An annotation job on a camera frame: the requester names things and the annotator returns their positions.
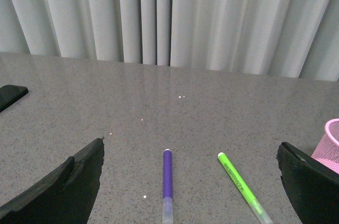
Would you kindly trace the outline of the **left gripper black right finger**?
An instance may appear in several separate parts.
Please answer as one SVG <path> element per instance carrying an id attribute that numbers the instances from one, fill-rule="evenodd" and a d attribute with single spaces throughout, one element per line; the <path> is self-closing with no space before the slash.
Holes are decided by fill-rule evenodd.
<path id="1" fill-rule="evenodd" d="M 302 223 L 338 223 L 338 173 L 288 142 L 277 152 L 281 181 Z"/>

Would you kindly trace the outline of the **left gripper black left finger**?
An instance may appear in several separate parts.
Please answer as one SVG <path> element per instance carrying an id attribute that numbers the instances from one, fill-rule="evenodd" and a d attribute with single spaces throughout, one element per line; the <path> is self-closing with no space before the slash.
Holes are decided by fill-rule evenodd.
<path id="1" fill-rule="evenodd" d="M 87 223 L 99 188 L 104 142 L 97 138 L 1 206 L 1 223 Z"/>

